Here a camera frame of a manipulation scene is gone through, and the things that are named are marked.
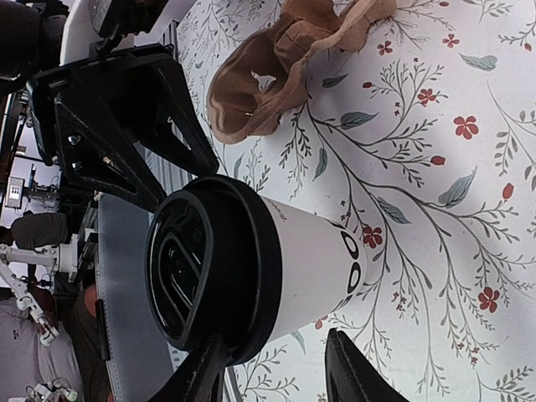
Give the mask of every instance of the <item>bolt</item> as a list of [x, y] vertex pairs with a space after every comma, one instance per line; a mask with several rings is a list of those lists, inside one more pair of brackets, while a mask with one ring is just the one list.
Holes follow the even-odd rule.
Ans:
[[69, 137], [69, 144], [73, 147], [77, 145], [82, 140], [81, 136], [70, 136]]

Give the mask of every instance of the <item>cable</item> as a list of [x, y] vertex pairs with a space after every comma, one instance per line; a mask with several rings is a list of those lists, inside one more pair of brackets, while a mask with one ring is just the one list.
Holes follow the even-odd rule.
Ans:
[[[66, 386], [66, 387], [63, 386], [63, 385], [58, 386], [58, 385], [55, 385], [55, 384], [54, 384], [56, 381], [59, 381], [59, 380], [61, 380], [61, 379], [64, 380], [64, 381], [67, 383], [67, 386]], [[66, 389], [70, 389], [70, 383], [69, 383], [69, 380], [66, 379], [65, 377], [58, 377], [57, 379], [53, 379], [53, 380], [52, 380], [52, 386], [55, 387], [55, 388], [66, 388]]]
[[[52, 182], [54, 181], [55, 178], [58, 179], [58, 182], [57, 182], [56, 184], [52, 184]], [[56, 174], [56, 175], [50, 180], [50, 184], [49, 184], [49, 186], [55, 186], [55, 187], [58, 187], [58, 184], [59, 184], [59, 174]]]
[[39, 285], [41, 285], [45, 289], [51, 289], [52, 286], [54, 285], [54, 283], [52, 282], [52, 276], [48, 272], [45, 272], [44, 274], [42, 274], [41, 280], [39, 281]]
[[31, 385], [27, 385], [26, 388], [24, 389], [24, 392], [26, 392], [26, 395], [31, 399], [35, 399], [35, 388], [32, 387]]

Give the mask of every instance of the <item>equipment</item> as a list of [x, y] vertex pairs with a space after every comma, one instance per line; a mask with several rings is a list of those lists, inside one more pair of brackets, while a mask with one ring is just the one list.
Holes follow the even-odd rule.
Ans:
[[47, 247], [42, 251], [19, 250], [7, 245], [0, 245], [0, 277], [12, 288], [17, 297], [17, 307], [20, 310], [29, 310], [31, 318], [41, 326], [43, 333], [40, 341], [44, 346], [49, 346], [56, 337], [58, 330], [47, 321], [43, 310], [35, 301], [34, 296], [28, 292], [27, 284], [17, 278], [9, 268], [11, 262], [23, 262], [33, 265], [44, 265], [50, 275], [55, 272], [64, 272], [69, 275], [70, 281], [76, 277], [77, 271], [77, 243], [78, 235], [73, 234], [68, 245], [59, 247]]
[[0, 96], [57, 65], [68, 10], [57, 0], [31, 7], [0, 0]]
[[54, 384], [37, 384], [34, 388], [28, 387], [27, 391], [28, 398], [11, 398], [8, 402], [75, 402], [78, 399], [74, 389]]

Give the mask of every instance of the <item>white paper cup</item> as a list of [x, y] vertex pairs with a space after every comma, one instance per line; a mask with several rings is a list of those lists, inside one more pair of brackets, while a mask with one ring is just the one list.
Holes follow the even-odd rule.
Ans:
[[363, 243], [340, 224], [263, 198], [276, 225], [283, 281], [269, 341], [346, 306], [367, 274]]

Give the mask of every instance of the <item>table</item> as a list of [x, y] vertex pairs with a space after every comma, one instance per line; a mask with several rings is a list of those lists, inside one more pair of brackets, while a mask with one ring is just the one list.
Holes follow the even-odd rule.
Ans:
[[[212, 76], [281, 3], [198, 0], [181, 22], [206, 132]], [[411, 401], [536, 400], [535, 33], [534, 0], [399, 0], [359, 54], [312, 61], [272, 136], [214, 143], [222, 173], [368, 251], [358, 301], [236, 368], [246, 401], [326, 402], [330, 327]]]

